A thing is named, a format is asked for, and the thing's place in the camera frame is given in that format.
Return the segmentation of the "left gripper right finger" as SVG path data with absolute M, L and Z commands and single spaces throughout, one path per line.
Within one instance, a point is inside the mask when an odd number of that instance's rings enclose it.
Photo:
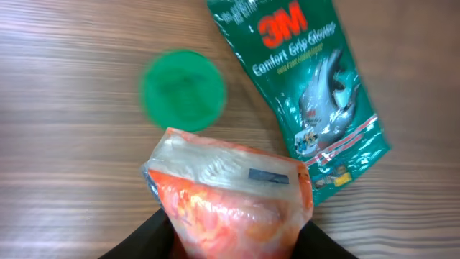
M 357 259 L 311 220 L 298 235 L 291 259 Z

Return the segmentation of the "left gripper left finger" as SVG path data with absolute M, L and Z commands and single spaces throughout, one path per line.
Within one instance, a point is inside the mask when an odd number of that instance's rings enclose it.
M 126 239 L 99 259 L 168 258 L 175 239 L 173 226 L 163 209 L 159 209 Z

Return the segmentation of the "small red white packet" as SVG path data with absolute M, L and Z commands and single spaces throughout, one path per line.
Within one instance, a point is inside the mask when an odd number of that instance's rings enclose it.
M 188 258 L 289 258 L 313 214 L 305 163 L 175 128 L 144 175 Z

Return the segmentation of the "green lid Knorr jar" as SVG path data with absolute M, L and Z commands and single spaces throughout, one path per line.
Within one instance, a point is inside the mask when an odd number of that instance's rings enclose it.
M 224 77 L 205 55 L 170 50 L 153 58 L 139 77 L 139 102 L 153 124 L 201 132 L 218 121 L 227 103 Z

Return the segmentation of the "green 3M gloves packet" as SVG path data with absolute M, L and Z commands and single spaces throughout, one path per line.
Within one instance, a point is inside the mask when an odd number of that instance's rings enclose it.
M 390 148 L 332 0 L 208 0 L 208 9 L 274 112 L 315 204 Z

